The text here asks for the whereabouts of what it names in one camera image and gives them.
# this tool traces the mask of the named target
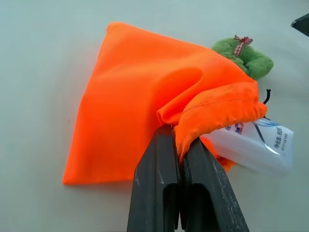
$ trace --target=white plastic bottle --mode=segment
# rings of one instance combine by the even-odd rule
[[[202,136],[211,140],[220,156],[259,172],[282,176],[293,164],[293,134],[290,129],[262,118]]]

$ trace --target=orange fabric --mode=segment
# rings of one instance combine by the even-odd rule
[[[80,103],[64,184],[130,180],[154,131],[198,136],[266,114],[257,83],[211,49],[113,23]],[[233,165],[215,153],[225,168]]]

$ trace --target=white table surface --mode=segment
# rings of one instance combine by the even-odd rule
[[[11,0],[0,3],[0,231],[125,231],[131,183],[61,184],[79,101],[105,28],[124,21],[212,46],[250,36],[275,63],[267,117],[295,132],[282,179],[229,173],[252,232],[309,231],[309,37],[291,28],[309,1]]]

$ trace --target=red gingham bow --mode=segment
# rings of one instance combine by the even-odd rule
[[[253,39],[250,39],[248,36],[243,37],[242,39],[238,37],[237,35],[234,36],[234,40],[241,41],[241,44],[238,45],[234,51],[235,56],[239,57],[240,52],[242,51],[245,44],[251,44]]]

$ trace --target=green stuffed toy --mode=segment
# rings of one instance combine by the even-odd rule
[[[213,50],[237,64],[249,77],[258,80],[269,73],[274,66],[268,56],[255,51],[249,44],[253,40],[249,37],[220,40],[213,46]]]

